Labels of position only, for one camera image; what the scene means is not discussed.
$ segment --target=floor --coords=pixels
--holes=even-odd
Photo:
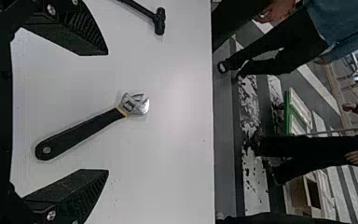
[[[312,111],[312,132],[342,128],[327,77],[314,63],[280,77],[248,76],[239,83],[220,77],[215,70],[217,62],[246,47],[269,28],[249,22],[213,55],[215,209],[220,217],[286,212],[283,188],[271,183],[263,162],[246,147],[256,128],[261,127],[266,134],[272,132],[271,105],[282,102],[283,92],[294,88]],[[337,220],[358,223],[358,169],[332,167],[324,172],[336,199]]]

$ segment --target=screw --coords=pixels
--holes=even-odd
[[[56,212],[54,210],[49,211],[47,216],[48,221],[54,220],[55,216],[56,216]]]
[[[51,153],[51,147],[44,147],[43,148],[43,153],[50,154]]]
[[[48,13],[50,13],[51,16],[55,16],[57,14],[57,11],[54,6],[48,5]]]

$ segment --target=adjustable wrench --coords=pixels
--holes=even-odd
[[[52,160],[109,124],[130,116],[142,116],[148,111],[148,97],[144,94],[131,96],[125,93],[118,107],[40,142],[35,148],[35,155],[41,161]]]

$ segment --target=wrench handle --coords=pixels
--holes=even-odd
[[[125,116],[116,108],[109,110],[40,142],[36,146],[35,155],[41,161],[52,160],[109,124],[124,118]]]

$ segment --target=black rubber grip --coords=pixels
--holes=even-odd
[[[99,132],[109,124],[123,118],[124,115],[122,115],[116,108],[109,110],[108,112],[84,121],[73,128],[55,134],[42,141],[36,146],[35,155],[41,161],[52,160],[71,147],[76,146],[80,142]]]
[[[166,20],[165,9],[163,7],[159,7],[157,9],[157,13],[153,19],[153,23],[155,24],[156,35],[164,35],[165,20]]]

